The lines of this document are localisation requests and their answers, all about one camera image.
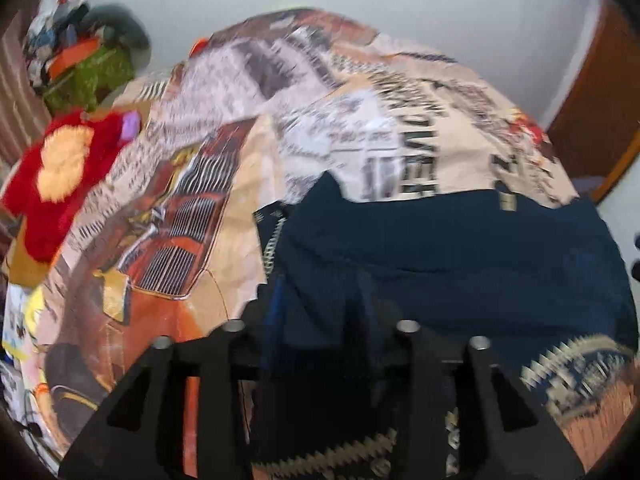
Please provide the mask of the navy patterned hooded sweater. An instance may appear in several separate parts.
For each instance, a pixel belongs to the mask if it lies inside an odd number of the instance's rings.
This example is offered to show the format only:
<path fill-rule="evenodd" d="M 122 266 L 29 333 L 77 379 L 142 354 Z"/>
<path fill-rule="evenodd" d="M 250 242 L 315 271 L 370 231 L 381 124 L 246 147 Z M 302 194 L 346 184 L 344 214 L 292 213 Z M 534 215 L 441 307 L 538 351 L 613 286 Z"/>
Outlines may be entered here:
<path fill-rule="evenodd" d="M 274 341 L 285 384 L 273 394 L 257 384 L 250 452 L 284 460 L 282 479 L 390 478 L 395 431 L 373 396 L 363 278 L 442 338 L 488 338 L 585 473 L 638 404 L 625 265 L 582 198 L 549 208 L 495 188 L 355 203 L 325 174 L 300 203 L 272 203 L 254 219 L 267 274 L 257 298 L 284 281 Z"/>

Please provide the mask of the red plush toy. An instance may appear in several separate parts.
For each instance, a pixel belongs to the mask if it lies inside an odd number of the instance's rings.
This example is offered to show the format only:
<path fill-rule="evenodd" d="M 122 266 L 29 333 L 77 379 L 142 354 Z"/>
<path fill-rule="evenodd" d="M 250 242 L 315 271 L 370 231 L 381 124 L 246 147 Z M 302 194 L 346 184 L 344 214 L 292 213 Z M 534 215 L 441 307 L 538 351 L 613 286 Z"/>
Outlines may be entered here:
<path fill-rule="evenodd" d="M 136 110 L 58 116 L 23 155 L 1 193 L 1 210 L 24 224 L 30 258 L 52 261 L 88 193 L 142 129 Z"/>

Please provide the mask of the wooden wardrobe with door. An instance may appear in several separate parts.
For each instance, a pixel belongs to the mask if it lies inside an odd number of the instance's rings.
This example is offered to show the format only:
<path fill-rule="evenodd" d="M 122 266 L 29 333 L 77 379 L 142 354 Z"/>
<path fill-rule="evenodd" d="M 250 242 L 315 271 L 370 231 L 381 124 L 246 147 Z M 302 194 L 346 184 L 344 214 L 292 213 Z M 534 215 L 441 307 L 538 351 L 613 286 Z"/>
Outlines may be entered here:
<path fill-rule="evenodd" d="M 607 1 L 585 61 L 548 135 L 574 182 L 600 203 L 639 154 L 639 35 Z"/>

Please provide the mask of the newspaper print bed blanket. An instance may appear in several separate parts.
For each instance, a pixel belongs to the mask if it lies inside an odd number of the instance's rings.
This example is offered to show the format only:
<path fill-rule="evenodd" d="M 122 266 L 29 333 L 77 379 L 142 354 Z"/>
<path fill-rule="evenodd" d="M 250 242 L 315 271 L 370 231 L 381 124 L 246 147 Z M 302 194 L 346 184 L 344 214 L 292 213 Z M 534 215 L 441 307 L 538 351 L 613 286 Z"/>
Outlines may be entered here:
<path fill-rule="evenodd" d="M 156 338 L 242 318 L 267 281 L 255 212 L 300 203 L 325 174 L 355 203 L 495 188 L 589 202 L 547 133 L 448 56 L 314 9 L 216 32 L 88 193 L 42 283 L 35 402 L 57 473 Z"/>

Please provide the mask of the green storage box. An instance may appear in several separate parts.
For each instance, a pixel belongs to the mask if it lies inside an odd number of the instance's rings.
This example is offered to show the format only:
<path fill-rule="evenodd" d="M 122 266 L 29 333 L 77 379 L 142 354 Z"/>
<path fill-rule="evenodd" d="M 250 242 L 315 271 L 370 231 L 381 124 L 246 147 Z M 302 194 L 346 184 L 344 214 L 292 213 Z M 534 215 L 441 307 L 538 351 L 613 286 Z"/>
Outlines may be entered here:
<path fill-rule="evenodd" d="M 132 78 L 134 66 L 127 50 L 100 47 L 52 81 L 42 98 L 52 116 L 72 110 L 95 110 Z"/>

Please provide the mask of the striped red gold curtain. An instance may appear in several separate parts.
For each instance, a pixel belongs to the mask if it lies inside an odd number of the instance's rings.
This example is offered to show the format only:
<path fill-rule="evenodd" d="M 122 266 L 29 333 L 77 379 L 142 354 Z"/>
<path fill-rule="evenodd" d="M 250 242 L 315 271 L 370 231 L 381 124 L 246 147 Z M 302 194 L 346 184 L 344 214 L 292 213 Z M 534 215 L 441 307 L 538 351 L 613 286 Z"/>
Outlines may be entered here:
<path fill-rule="evenodd" d="M 1 35 L 1 192 L 16 164 L 38 141 L 51 116 L 30 85 L 23 55 L 25 15 L 18 11 Z"/>

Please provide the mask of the orange box on pile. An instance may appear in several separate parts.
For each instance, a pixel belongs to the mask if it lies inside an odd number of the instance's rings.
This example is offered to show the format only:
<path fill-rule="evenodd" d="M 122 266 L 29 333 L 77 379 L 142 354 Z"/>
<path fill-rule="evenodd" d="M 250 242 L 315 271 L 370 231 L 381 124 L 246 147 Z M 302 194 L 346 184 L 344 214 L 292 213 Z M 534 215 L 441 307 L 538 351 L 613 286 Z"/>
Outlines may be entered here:
<path fill-rule="evenodd" d="M 48 74 L 51 79 L 58 78 L 69 68 L 75 66 L 88 58 L 101 47 L 101 40 L 98 37 L 81 40 L 73 47 L 62 49 L 58 55 L 52 58 L 48 67 Z"/>

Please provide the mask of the grey plush toy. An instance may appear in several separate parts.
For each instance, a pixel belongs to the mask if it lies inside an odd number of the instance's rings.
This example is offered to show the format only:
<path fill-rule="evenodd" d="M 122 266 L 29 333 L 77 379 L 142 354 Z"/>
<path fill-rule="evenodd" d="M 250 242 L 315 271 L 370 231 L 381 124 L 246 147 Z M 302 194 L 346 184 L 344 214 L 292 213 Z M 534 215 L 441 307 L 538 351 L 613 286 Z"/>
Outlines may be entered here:
<path fill-rule="evenodd" d="M 131 55 L 135 70 L 147 68 L 151 62 L 152 44 L 143 24 L 122 4 L 93 6 L 81 19 L 86 32 L 102 32 L 104 44 L 123 47 Z"/>

